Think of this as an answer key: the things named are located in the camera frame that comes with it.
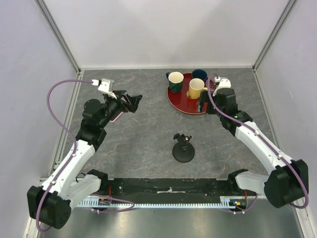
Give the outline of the phone with pink case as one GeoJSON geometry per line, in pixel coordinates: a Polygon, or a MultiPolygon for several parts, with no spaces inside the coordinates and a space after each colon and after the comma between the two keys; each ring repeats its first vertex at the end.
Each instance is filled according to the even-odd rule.
{"type": "Polygon", "coordinates": [[[111,119],[110,122],[115,122],[122,114],[123,112],[120,112],[115,118],[111,119]]]}

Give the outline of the black phone stand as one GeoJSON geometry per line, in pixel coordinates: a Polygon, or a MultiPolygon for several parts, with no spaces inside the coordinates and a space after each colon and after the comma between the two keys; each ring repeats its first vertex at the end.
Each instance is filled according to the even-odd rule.
{"type": "Polygon", "coordinates": [[[184,134],[175,134],[173,139],[177,143],[172,148],[172,155],[174,159],[180,163],[188,163],[193,160],[195,156],[195,149],[190,143],[192,136],[185,136],[184,134]]]}

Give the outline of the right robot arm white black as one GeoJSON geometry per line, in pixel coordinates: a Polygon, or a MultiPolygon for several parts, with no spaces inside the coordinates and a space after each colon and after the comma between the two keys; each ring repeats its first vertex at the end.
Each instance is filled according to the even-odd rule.
{"type": "Polygon", "coordinates": [[[302,159],[294,160],[282,152],[258,128],[253,119],[237,107],[234,90],[203,88],[197,108],[207,103],[207,113],[217,115],[222,126],[243,142],[266,169],[260,175],[241,169],[230,174],[228,192],[238,195],[248,190],[265,195],[275,208],[292,205],[305,209],[309,204],[309,170],[302,159]]]}

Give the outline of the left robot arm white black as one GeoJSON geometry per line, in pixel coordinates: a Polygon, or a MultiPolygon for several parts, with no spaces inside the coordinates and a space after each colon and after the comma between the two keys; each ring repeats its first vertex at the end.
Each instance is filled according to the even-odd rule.
{"type": "Polygon", "coordinates": [[[39,231],[41,224],[61,229],[72,210],[89,195],[107,193],[107,174],[91,170],[74,182],[85,163],[96,153],[106,137],[105,126],[122,113],[135,113],[142,95],[130,96],[125,90],[104,94],[104,103],[90,99],[84,104],[80,129],[66,157],[41,186],[27,192],[30,217],[39,231]]]}

